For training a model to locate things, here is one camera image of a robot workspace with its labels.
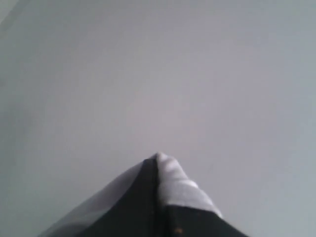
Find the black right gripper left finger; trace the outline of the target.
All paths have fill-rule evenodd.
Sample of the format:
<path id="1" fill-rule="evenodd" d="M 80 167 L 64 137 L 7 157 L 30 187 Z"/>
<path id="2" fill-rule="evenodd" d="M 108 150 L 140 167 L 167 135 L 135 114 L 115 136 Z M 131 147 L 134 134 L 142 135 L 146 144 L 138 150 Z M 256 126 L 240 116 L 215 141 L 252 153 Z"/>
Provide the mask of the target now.
<path id="1" fill-rule="evenodd" d="M 146 159 L 41 233 L 42 237 L 153 237 L 158 167 Z"/>

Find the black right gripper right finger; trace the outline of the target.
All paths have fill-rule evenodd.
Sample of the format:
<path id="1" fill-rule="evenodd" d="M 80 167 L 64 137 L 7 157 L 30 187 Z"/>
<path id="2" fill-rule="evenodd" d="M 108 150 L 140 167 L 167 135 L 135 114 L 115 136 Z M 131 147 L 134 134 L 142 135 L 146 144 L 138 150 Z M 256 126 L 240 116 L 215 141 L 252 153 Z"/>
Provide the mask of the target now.
<path id="1" fill-rule="evenodd" d="M 166 221 L 165 233 L 170 237 L 247 236 L 213 212 L 174 205 L 160 207 Z"/>

